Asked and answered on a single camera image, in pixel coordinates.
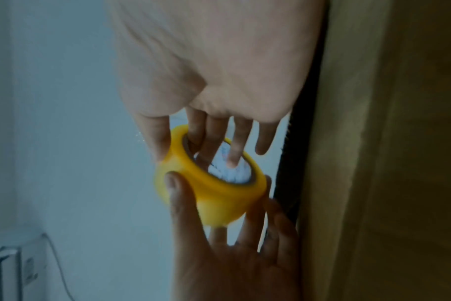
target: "yellow tape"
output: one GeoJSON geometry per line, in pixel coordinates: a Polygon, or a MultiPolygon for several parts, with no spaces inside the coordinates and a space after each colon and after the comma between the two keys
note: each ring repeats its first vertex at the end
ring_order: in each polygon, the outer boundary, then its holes
{"type": "Polygon", "coordinates": [[[241,217],[267,188],[267,180],[259,166],[247,154],[243,158],[252,169],[248,183],[235,184],[221,180],[202,170],[184,149],[187,125],[180,125],[171,131],[171,147],[161,161],[155,174],[158,195],[169,205],[169,194],[164,183],[165,174],[171,171],[182,174],[196,195],[197,209],[202,223],[207,226],[225,226],[241,217]]]}

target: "brown cardboard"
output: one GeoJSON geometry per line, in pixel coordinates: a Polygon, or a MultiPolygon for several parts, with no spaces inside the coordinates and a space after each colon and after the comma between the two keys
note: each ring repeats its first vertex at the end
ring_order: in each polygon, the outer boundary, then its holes
{"type": "Polygon", "coordinates": [[[451,0],[336,0],[300,212],[305,296],[451,301],[451,0]]]}

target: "hand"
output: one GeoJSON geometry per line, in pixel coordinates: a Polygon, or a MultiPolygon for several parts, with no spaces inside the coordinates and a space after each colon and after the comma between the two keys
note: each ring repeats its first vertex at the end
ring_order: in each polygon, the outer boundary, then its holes
{"type": "Polygon", "coordinates": [[[268,198],[268,191],[246,213],[237,242],[229,246],[227,228],[211,229],[206,239],[187,181],[176,173],[167,174],[165,181],[174,239],[172,300],[300,300],[298,235],[280,206],[268,198]],[[269,224],[257,252],[264,207],[269,224]]]}
{"type": "Polygon", "coordinates": [[[308,74],[324,0],[107,0],[120,92],[157,161],[186,108],[190,148],[211,162],[228,119],[237,165],[252,121],[265,154],[308,74]]]}

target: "cable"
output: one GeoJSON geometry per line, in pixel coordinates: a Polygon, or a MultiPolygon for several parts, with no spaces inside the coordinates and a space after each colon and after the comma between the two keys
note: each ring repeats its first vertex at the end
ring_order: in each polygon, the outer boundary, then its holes
{"type": "Polygon", "coordinates": [[[62,266],[60,265],[60,260],[58,258],[56,247],[54,247],[54,243],[52,242],[51,238],[46,234],[42,234],[43,237],[46,238],[47,242],[49,243],[49,246],[51,247],[52,254],[54,254],[54,258],[57,262],[58,270],[60,271],[60,278],[62,279],[63,288],[65,289],[65,292],[67,293],[68,298],[70,301],[75,301],[75,298],[72,296],[72,293],[68,289],[67,282],[65,281],[65,276],[63,274],[62,266]]]}

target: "tape roll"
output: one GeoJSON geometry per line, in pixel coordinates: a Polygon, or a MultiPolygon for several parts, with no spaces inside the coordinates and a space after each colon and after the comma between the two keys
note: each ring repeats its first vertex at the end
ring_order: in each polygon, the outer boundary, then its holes
{"type": "Polygon", "coordinates": [[[187,125],[171,131],[171,147],[155,174],[155,187],[160,198],[169,205],[169,194],[164,183],[166,173],[182,174],[196,195],[197,209],[206,226],[225,226],[241,217],[263,196],[267,180],[259,166],[243,153],[235,169],[226,167],[230,140],[225,139],[207,171],[194,161],[187,146],[187,125]]]}

